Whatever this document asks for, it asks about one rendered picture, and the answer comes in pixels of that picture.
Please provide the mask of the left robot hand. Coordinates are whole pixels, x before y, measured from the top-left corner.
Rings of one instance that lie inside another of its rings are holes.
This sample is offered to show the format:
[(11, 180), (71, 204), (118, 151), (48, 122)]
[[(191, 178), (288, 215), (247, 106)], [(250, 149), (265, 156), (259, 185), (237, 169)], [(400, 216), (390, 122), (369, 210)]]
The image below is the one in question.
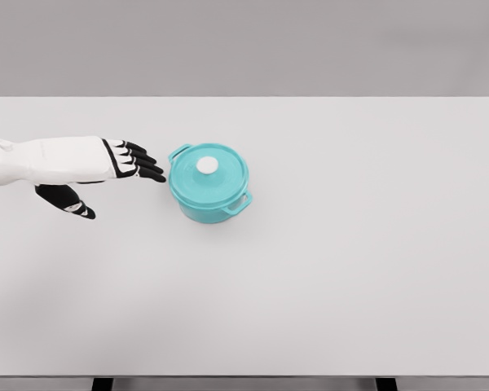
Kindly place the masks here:
[(57, 209), (94, 220), (95, 211), (71, 188), (112, 179), (149, 178), (166, 182), (164, 170), (143, 147), (98, 136), (42, 138), (21, 145), (26, 152), (23, 179)]

